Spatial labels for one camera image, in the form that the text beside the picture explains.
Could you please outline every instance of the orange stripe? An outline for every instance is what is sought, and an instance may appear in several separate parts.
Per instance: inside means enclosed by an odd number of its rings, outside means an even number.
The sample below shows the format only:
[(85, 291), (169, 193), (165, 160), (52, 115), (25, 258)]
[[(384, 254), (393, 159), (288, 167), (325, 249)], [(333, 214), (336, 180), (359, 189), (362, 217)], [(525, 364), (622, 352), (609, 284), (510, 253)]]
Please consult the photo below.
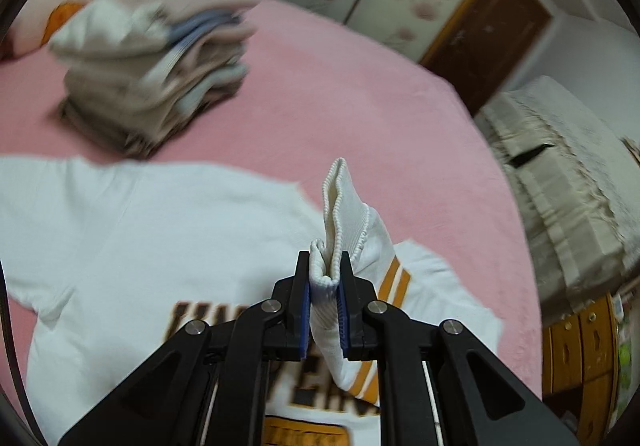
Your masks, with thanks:
[(411, 275), (404, 269), (402, 269), (402, 276), (400, 277), (400, 282), (398, 283), (398, 288), (396, 289), (394, 302), (391, 304), (394, 307), (400, 308), (402, 306), (404, 296), (406, 296), (406, 289), (409, 287), (409, 280), (411, 280)]
[(349, 389), (349, 393), (353, 397), (358, 397), (360, 395), (362, 387), (364, 386), (364, 382), (367, 379), (367, 375), (369, 374), (369, 370), (371, 370), (371, 365), (373, 365), (373, 362), (371, 361), (362, 363), (362, 366), (360, 367), (360, 370), (358, 371), (358, 374), (356, 376), (356, 380), (353, 382), (351, 388)]
[[(404, 269), (402, 269), (400, 282), (398, 282), (398, 288), (396, 289), (396, 294), (394, 295), (393, 305), (395, 307), (402, 306), (402, 302), (404, 301), (404, 297), (406, 296), (406, 290), (409, 287), (409, 280), (411, 280), (411, 275), (408, 272), (406, 272)], [(372, 404), (375, 404), (378, 402), (378, 372), (377, 371), (375, 376), (373, 376), (373, 379), (371, 379), (371, 382), (367, 387), (367, 391), (362, 396), (362, 399)]]
[[(394, 256), (394, 259), (391, 261), (391, 265), (389, 269), (386, 270), (385, 277), (382, 280), (382, 284), (380, 285), (380, 291), (378, 292), (378, 299), (382, 301), (386, 301), (389, 298), (389, 293), (391, 292), (391, 286), (394, 284), (394, 280), (396, 278), (396, 273), (400, 267), (400, 262)], [(360, 394), (362, 387), (364, 386), (364, 382), (367, 379), (367, 374), (369, 374), (369, 370), (371, 370), (372, 362), (364, 362), (360, 366), (358, 374), (356, 376), (355, 381), (351, 385), (351, 388), (348, 392), (353, 396), (357, 397)]]
[(378, 292), (378, 299), (382, 301), (386, 301), (389, 298), (389, 293), (391, 292), (391, 286), (394, 284), (394, 280), (396, 278), (396, 272), (398, 272), (398, 268), (400, 267), (400, 262), (394, 256), (394, 259), (391, 261), (391, 265), (389, 269), (386, 271), (385, 278), (380, 285), (380, 291)]
[(364, 393), (364, 396), (362, 396), (362, 399), (372, 404), (375, 404), (378, 402), (378, 371), (377, 370), (376, 370), (375, 376), (373, 376), (373, 379), (371, 379), (371, 382), (369, 383), (369, 387), (367, 388), (367, 391)]

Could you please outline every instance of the stack of folded clothes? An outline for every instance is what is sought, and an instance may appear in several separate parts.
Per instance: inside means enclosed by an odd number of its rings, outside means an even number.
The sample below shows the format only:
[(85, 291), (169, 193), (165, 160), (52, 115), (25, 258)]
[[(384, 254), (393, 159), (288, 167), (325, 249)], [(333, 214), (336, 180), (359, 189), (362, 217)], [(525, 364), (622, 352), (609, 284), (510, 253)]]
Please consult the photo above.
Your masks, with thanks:
[(146, 158), (247, 74), (240, 12), (259, 0), (94, 0), (49, 48), (69, 66), (63, 119), (95, 142)]

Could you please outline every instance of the metal screw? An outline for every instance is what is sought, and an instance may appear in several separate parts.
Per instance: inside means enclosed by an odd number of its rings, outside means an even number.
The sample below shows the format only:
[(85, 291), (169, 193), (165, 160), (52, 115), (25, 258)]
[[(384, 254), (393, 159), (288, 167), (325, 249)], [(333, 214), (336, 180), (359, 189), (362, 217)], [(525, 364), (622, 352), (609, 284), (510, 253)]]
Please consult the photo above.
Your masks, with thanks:
[(191, 320), (184, 326), (184, 330), (187, 331), (187, 334), (191, 334), (191, 336), (202, 334), (206, 328), (206, 324), (201, 320)]
[(443, 323), (442, 328), (447, 334), (453, 334), (454, 336), (462, 333), (462, 331), (465, 329), (464, 325), (458, 320), (446, 320)]
[(367, 309), (373, 312), (373, 314), (384, 314), (386, 312), (386, 303), (380, 300), (370, 301)]
[(276, 313), (280, 309), (282, 309), (282, 303), (280, 303), (278, 300), (265, 300), (262, 302), (262, 305), (260, 305), (260, 307), (265, 312)]

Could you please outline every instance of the lace bedspread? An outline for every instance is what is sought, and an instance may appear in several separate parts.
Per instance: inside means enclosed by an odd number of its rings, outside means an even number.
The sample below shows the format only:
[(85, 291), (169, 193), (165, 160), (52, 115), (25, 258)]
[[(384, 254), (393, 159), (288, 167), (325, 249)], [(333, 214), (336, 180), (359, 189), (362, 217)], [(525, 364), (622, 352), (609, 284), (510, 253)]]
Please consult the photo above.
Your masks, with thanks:
[(571, 148), (609, 200), (629, 271), (640, 258), (640, 167), (622, 141), (578, 98), (542, 76), (508, 95), (537, 112)]

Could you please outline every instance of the blue gripper pad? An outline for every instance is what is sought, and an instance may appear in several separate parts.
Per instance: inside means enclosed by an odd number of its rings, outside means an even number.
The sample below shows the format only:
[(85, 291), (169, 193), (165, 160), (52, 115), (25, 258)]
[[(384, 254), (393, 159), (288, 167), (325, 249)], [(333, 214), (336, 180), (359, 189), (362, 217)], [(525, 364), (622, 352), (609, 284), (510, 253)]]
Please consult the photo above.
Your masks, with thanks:
[(347, 356), (347, 350), (349, 348), (349, 317), (347, 315), (347, 301), (344, 296), (344, 287), (342, 285), (342, 278), (338, 284), (338, 291), (336, 293), (336, 302), (338, 305), (338, 328), (340, 329), (340, 348), (342, 348), (342, 354)]
[(311, 313), (311, 292), (309, 280), (305, 282), (305, 292), (302, 297), (302, 314), (300, 317), (300, 358), (306, 358), (306, 351), (309, 347), (309, 334), (311, 328), (309, 326), (309, 316)]

